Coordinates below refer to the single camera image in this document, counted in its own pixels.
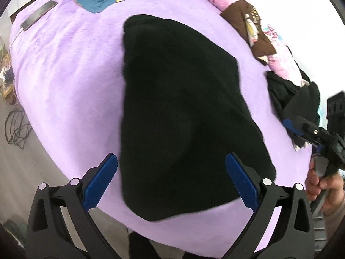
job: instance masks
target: bed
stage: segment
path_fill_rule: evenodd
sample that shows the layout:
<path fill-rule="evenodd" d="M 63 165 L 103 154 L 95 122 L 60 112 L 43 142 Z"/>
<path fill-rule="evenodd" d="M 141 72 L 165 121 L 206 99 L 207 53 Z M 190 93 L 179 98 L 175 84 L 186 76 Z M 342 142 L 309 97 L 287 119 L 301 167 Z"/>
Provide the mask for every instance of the bed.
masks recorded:
<path fill-rule="evenodd" d="M 311 147 L 294 150 L 270 102 L 267 67 L 252 57 L 247 43 L 207 0 L 126 0 L 97 14 L 74 0 L 55 0 L 58 5 L 53 10 L 18 34 L 20 24 L 47 1 L 28 6 L 12 26 L 15 88 L 39 140 L 69 179 L 82 177 L 109 152 L 120 153 L 123 24 L 132 15 L 149 14 L 192 27 L 237 59 L 242 95 L 276 167 L 275 183 L 304 183 Z M 151 240 L 213 258 L 224 255 L 252 214 L 237 199 L 206 211 L 148 222 L 124 203 L 120 172 L 98 207 Z M 258 250 L 268 243 L 278 213 L 276 209 Z"/>

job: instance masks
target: gray floor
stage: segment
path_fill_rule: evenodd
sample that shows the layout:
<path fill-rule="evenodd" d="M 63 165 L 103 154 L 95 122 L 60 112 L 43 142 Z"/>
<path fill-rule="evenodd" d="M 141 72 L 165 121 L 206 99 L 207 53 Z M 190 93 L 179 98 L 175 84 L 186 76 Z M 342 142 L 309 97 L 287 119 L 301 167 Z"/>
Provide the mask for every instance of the gray floor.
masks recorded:
<path fill-rule="evenodd" d="M 12 109 L 12 106 L 0 101 L 0 222 L 13 219 L 26 223 L 37 186 L 41 182 L 47 182 L 50 186 L 61 186 L 68 180 L 46 153 L 34 132 L 27 139 L 24 150 L 7 144 L 3 130 L 5 119 Z M 116 252 L 123 259 L 127 259 L 126 228 L 97 208 L 91 210 L 90 214 Z M 83 248 L 71 220 L 67 215 L 65 219 L 75 245 Z M 162 258 L 182 258 L 181 250 L 157 243 L 153 245 Z"/>

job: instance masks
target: sleeve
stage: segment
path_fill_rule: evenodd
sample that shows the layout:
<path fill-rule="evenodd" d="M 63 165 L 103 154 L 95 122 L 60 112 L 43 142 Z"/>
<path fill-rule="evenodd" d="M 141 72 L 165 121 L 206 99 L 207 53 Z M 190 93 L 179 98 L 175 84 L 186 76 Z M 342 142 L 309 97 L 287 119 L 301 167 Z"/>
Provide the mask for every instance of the sleeve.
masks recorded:
<path fill-rule="evenodd" d="M 329 241 L 331 237 L 334 235 L 335 231 L 338 229 L 344 216 L 345 216 L 345 197 L 337 211 L 335 211 L 333 214 L 329 216 L 325 216 L 325 214 L 323 214 L 323 218 L 325 221 L 327 241 Z"/>

